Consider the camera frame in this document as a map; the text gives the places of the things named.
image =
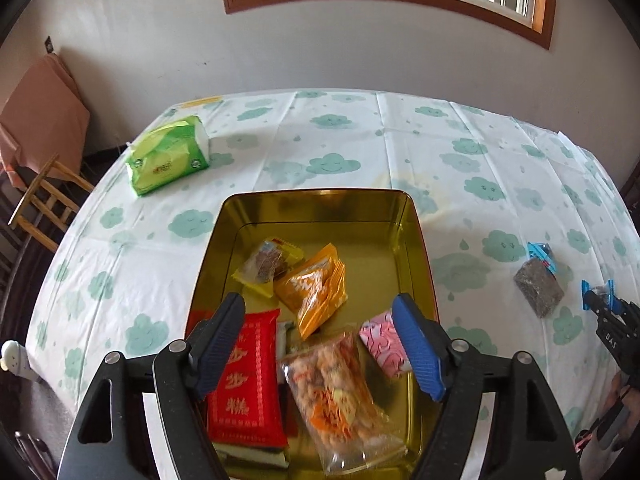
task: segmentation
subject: white wall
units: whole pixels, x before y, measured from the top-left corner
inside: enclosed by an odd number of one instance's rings
[[[51,35],[94,114],[93,152],[211,94],[364,88],[455,100],[553,130],[620,186],[640,155],[640,50],[607,0],[558,0],[550,51],[439,9],[222,0],[33,0],[0,48],[0,102]]]

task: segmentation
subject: white tablecloth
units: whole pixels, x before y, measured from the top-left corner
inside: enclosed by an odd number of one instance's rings
[[[139,356],[183,336],[225,198],[393,187],[418,209],[449,335],[489,354],[530,351],[572,434],[596,417],[615,364],[596,338],[595,316],[581,309],[580,280],[615,278],[618,295],[638,302],[640,240],[591,153],[563,134],[476,108],[350,90],[224,96],[172,107],[149,127],[190,114],[210,138],[210,168],[139,198],[123,153],[69,228],[42,285],[26,346],[72,412],[108,351]],[[567,289],[544,320],[513,282],[527,241],[551,245]],[[480,435],[491,410],[486,400]],[[474,446],[467,478],[477,475],[481,455]],[[159,462],[170,478],[170,460]]]

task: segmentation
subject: yellow sticker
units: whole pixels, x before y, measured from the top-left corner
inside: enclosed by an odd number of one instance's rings
[[[342,416],[343,422],[346,423],[347,427],[351,427],[351,424],[353,424],[353,421],[356,418],[356,410],[358,409],[358,405],[353,394],[336,388],[331,392],[331,396],[333,397],[334,402],[338,405],[338,409],[340,409],[340,415]]]
[[[210,103],[217,103],[222,99],[221,95],[216,95],[214,97],[205,97],[204,99],[196,99],[195,101],[187,101],[185,103],[179,104],[178,108],[191,108],[193,106],[200,105],[208,105]]]

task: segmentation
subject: green tissue pack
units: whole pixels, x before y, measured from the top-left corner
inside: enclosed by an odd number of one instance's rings
[[[127,171],[141,196],[209,167],[209,138],[195,116],[145,132],[131,147]]]

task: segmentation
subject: yellow snack package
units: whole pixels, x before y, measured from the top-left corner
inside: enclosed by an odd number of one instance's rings
[[[302,339],[308,338],[347,300],[344,263],[332,244],[274,283],[280,301],[297,315]]]
[[[251,290],[273,297],[273,281],[305,259],[302,249],[279,238],[269,238],[249,256],[233,278]]]

